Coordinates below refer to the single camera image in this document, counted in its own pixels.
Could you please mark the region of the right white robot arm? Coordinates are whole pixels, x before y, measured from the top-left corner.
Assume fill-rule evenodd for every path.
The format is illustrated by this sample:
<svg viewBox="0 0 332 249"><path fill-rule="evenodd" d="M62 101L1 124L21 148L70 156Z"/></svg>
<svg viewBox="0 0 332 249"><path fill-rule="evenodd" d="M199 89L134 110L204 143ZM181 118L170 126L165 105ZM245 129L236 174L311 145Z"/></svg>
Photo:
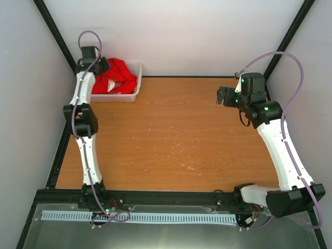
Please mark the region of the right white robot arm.
<svg viewBox="0 0 332 249"><path fill-rule="evenodd" d="M246 126L253 126L265 143L276 170L278 188L248 183L234 188L237 204L256 204L267 208L276 217L294 215L314 207L326 194L302 164L288 133L283 109L277 101L269 101L265 78L261 73L244 73L234 88L221 86L217 104L237 108L239 117L246 117Z"/></svg>

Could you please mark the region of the red kungfu bear t-shirt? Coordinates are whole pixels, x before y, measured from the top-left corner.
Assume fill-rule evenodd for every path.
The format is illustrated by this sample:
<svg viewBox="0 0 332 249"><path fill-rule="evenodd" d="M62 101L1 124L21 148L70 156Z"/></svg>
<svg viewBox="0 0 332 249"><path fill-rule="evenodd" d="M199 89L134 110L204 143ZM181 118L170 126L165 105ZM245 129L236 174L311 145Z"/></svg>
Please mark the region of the red kungfu bear t-shirt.
<svg viewBox="0 0 332 249"><path fill-rule="evenodd" d="M137 86L137 76L130 72L123 60L107 60L110 69L102 75L97 75L92 94L133 94Z"/></svg>

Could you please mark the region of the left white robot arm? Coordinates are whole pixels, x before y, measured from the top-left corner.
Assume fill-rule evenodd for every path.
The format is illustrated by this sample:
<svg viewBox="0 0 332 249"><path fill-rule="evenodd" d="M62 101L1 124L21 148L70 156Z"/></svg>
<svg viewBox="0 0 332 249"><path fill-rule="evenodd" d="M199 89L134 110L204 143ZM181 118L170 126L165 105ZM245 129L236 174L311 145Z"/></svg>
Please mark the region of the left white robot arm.
<svg viewBox="0 0 332 249"><path fill-rule="evenodd" d="M108 196L99 169L96 154L96 134L98 119L91 107L92 88L96 75L108 69L105 58L96 46L80 48L82 58L75 68L76 87L72 100L63 107L63 114L68 122L80 152L83 170L82 194L97 209L107 205Z"/></svg>

